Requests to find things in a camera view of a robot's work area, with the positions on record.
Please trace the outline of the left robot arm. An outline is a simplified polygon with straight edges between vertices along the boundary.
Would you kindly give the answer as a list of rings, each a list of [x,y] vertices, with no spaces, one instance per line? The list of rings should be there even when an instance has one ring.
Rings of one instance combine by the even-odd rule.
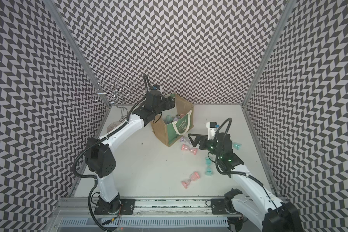
[[[159,85],[152,85],[148,75],[143,75],[145,94],[128,112],[127,118],[115,129],[98,139],[79,154],[72,172],[79,178],[92,178],[99,188],[97,206],[106,214],[117,214],[122,203],[114,183],[113,171],[117,166],[113,152],[131,135],[144,128],[163,111],[173,109],[174,97],[165,97]]]

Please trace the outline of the pink hourglass front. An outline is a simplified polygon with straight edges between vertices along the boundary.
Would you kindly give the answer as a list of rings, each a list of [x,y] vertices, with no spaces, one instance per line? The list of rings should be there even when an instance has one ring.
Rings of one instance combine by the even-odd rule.
[[[188,179],[181,181],[182,186],[187,189],[188,186],[193,182],[199,180],[201,177],[198,172],[192,173]]]

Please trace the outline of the green canvas Christmas bag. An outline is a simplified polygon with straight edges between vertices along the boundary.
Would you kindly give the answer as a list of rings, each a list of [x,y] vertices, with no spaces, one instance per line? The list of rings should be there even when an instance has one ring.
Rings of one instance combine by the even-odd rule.
[[[194,127],[194,105],[175,93],[169,96],[175,97],[175,107],[162,112],[150,123],[156,138],[167,147],[173,145]],[[164,122],[168,115],[176,116],[181,114],[184,114],[184,117],[178,121],[170,124]]]

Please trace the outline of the purple hourglass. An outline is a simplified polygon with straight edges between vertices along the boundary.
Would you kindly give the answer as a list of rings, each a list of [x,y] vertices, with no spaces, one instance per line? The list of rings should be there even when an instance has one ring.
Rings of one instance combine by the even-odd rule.
[[[180,141],[181,143],[183,143],[183,144],[191,145],[190,139],[189,139],[188,137],[186,137],[186,136],[182,136],[182,137],[179,139],[179,141]]]

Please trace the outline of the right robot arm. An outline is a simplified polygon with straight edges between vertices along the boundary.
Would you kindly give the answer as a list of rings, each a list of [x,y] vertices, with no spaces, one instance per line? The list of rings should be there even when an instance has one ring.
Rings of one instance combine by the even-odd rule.
[[[194,147],[207,150],[215,156],[217,172],[234,180],[239,188],[231,189],[224,195],[225,210],[241,213],[262,232],[302,232],[303,226],[296,206],[284,202],[251,174],[246,164],[234,153],[229,134],[232,118],[221,125],[207,124],[208,134],[188,134]]]

